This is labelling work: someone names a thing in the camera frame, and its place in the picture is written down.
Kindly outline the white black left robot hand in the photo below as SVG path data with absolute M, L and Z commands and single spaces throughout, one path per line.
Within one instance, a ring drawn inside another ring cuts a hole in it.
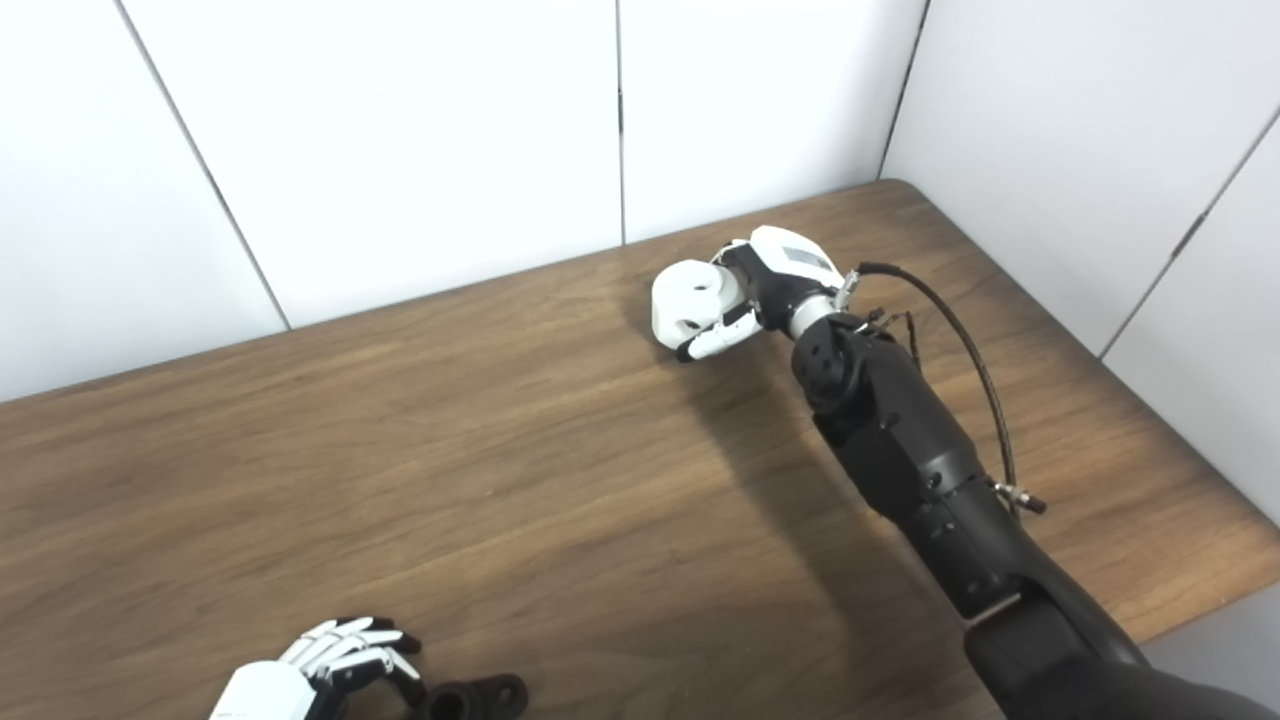
M 408 656 L 421 648 L 389 618 L 334 618 L 302 633 L 276 659 L 236 669 L 210 717 L 343 719 L 349 697 L 379 682 L 417 708 L 428 687 Z

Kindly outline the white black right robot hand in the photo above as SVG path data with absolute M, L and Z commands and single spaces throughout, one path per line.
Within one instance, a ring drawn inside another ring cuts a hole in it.
M 844 274 L 819 245 L 760 225 L 708 261 L 663 270 L 652 288 L 652 328 L 680 363 L 695 363 L 762 332 L 796 340 L 846 297 Z

